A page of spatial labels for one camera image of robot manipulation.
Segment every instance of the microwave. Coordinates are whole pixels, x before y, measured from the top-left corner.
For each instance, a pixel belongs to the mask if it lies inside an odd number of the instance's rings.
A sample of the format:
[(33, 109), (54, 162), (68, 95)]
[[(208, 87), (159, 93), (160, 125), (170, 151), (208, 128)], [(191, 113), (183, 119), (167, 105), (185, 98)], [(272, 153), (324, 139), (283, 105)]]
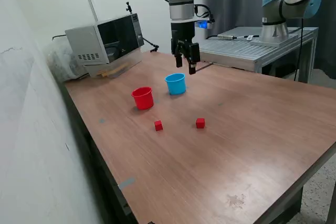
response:
[(97, 22), (65, 31), (80, 65), (101, 65), (129, 54), (144, 45), (138, 15)]

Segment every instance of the blue cup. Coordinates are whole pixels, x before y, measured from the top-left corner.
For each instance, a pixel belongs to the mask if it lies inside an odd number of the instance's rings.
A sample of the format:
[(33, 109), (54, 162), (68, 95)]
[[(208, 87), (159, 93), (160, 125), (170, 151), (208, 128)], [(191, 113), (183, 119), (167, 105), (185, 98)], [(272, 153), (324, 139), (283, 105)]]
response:
[(172, 95), (183, 94), (186, 90), (185, 74), (174, 73), (165, 78), (167, 82), (169, 93)]

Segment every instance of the wooden table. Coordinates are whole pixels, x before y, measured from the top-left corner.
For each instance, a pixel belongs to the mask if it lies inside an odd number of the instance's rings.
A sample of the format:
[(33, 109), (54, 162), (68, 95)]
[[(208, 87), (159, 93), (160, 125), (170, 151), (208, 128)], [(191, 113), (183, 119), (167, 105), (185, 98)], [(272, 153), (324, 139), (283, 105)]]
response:
[[(270, 223), (335, 153), (336, 90), (212, 65), (170, 96), (164, 77), (187, 64), (143, 58), (117, 79), (66, 84), (141, 224)], [(148, 111), (130, 95), (141, 86)]]

